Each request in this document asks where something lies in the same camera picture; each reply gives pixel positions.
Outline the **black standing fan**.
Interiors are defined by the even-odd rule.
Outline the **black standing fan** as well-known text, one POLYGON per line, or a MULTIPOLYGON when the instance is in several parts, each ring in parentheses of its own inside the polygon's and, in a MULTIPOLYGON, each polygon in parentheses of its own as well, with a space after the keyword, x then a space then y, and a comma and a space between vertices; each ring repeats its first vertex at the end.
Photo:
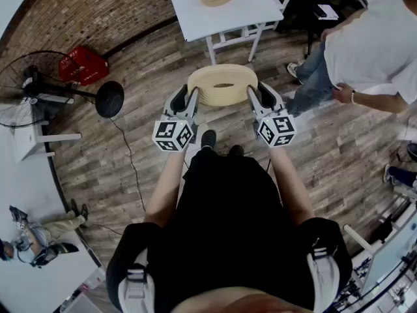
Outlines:
POLYGON ((79 90, 85 70, 61 52, 40 50, 16 58, 0 70, 0 125, 24 128, 50 122, 74 96, 95 105, 97 113, 112 118, 124 102, 117 82, 106 82, 96 93, 79 90))

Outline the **person's left forearm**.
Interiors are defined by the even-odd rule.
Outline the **person's left forearm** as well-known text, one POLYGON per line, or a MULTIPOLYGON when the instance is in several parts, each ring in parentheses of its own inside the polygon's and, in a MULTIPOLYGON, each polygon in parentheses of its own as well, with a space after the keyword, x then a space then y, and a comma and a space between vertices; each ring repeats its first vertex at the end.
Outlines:
POLYGON ((151 199, 146 206, 144 222, 153 223, 162 228, 174 215, 185 155, 186 150, 168 155, 151 199))

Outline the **black office chair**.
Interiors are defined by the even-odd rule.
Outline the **black office chair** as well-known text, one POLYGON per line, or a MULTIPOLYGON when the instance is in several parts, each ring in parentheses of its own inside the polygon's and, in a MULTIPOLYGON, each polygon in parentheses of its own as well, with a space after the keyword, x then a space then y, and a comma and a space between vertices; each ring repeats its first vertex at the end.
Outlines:
POLYGON ((333 28, 347 16, 361 9, 357 0, 290 0, 284 15, 290 17, 283 26, 279 26, 279 31, 304 30, 308 34, 308 47, 304 57, 311 54, 314 37, 320 37, 325 29, 333 28), (318 5, 330 5, 338 14, 338 20, 318 19, 318 5))

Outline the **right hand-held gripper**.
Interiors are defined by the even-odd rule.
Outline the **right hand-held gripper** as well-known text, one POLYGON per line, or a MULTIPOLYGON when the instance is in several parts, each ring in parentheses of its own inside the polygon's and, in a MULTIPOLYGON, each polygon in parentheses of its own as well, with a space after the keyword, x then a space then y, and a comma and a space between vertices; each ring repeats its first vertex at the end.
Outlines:
POLYGON ((264 82, 258 83, 261 103, 252 86, 247 86, 247 97, 255 114, 253 130, 256 140, 263 140, 269 148, 289 145, 297 134, 295 120, 283 107, 280 95, 264 82))

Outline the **small white stand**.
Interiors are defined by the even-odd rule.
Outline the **small white stand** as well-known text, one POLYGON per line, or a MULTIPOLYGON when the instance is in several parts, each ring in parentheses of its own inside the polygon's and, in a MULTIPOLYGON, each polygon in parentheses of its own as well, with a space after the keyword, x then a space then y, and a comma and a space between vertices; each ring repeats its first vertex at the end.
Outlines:
POLYGON ((26 158, 54 157, 55 152, 47 151, 45 143, 76 141, 82 138, 80 133, 45 135, 43 128, 49 123, 44 119, 26 127, 12 126, 10 131, 12 132, 14 157, 17 163, 26 158))

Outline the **white square table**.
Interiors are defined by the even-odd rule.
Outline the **white square table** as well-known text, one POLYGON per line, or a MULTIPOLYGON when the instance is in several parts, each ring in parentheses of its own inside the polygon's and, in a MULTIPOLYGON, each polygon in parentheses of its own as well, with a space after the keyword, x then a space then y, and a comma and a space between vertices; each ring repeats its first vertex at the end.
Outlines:
POLYGON ((253 42, 251 61, 266 24, 283 19, 279 0, 230 0, 218 7, 208 7, 201 0, 171 2, 185 41, 205 39, 213 65, 215 50, 245 41, 253 42))

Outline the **white side workbench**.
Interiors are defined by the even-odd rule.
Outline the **white side workbench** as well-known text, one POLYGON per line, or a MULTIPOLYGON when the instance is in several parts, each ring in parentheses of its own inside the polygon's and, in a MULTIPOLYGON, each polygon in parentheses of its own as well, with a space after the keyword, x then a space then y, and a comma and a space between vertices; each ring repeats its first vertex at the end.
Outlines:
POLYGON ((364 313, 404 275, 413 261, 417 241, 417 202, 412 202, 383 243, 369 244, 350 226, 343 229, 364 250, 352 259, 358 297, 350 295, 339 313, 364 313))

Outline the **red plastic crate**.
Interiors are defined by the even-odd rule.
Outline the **red plastic crate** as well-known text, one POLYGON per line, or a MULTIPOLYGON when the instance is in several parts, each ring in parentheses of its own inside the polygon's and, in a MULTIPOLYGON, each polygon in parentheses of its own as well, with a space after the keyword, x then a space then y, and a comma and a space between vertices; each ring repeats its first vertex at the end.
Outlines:
POLYGON ((91 50, 78 46, 59 61, 59 77, 64 82, 88 86, 109 74, 108 61, 91 50))

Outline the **white printed paper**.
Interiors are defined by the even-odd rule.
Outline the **white printed paper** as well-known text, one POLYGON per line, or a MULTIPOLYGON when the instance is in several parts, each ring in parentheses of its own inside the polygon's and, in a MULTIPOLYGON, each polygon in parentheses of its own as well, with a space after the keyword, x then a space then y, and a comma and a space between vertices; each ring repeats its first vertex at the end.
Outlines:
POLYGON ((330 5, 318 5, 320 20, 338 20, 339 16, 337 12, 330 5))

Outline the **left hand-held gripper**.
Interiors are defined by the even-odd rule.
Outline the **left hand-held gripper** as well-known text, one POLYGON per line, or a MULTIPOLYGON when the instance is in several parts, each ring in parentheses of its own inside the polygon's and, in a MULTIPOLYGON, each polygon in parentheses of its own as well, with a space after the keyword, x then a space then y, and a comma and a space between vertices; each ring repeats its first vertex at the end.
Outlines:
POLYGON ((163 152, 180 153, 196 141, 198 126, 195 115, 199 105, 199 88, 193 88, 186 106, 187 94, 187 85, 179 87, 167 99, 166 109, 154 124, 152 140, 163 152))

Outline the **person's left black shoe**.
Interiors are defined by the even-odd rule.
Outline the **person's left black shoe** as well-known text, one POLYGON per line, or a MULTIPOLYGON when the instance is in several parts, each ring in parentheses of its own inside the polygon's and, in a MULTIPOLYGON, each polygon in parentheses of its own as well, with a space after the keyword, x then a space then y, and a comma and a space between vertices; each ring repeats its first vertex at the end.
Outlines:
POLYGON ((214 149, 216 145, 216 132, 214 130, 206 130, 201 137, 201 148, 208 147, 214 149))

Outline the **long white table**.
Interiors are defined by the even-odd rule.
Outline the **long white table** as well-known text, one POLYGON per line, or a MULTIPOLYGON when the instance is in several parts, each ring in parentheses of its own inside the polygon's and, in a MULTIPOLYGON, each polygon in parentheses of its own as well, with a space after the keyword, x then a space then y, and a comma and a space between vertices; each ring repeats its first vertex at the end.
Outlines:
MULTIPOLYGON (((48 159, 16 162, 12 134, 0 127, 0 239, 6 241, 18 234, 10 206, 37 222, 53 220, 66 212, 48 159)), ((62 238, 76 245, 78 251, 58 256, 41 269, 20 261, 0 260, 0 303, 10 313, 53 313, 97 270, 76 232, 62 238)))

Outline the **person's right forearm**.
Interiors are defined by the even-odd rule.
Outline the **person's right forearm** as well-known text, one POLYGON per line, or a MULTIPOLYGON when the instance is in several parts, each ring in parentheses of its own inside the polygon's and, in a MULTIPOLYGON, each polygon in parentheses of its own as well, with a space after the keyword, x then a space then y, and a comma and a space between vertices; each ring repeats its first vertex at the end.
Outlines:
POLYGON ((296 225, 314 218, 308 191, 283 147, 269 149, 281 202, 296 225))

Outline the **person's black clothing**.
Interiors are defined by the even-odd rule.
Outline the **person's black clothing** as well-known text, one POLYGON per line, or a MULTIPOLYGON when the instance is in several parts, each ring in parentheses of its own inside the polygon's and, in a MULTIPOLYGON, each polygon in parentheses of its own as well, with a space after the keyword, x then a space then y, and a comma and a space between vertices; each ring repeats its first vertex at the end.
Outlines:
POLYGON ((274 171, 205 147, 182 170, 170 221, 126 227, 106 287, 120 313, 171 313, 194 295, 229 287, 324 313, 351 273, 337 222, 315 216, 296 225, 274 171))

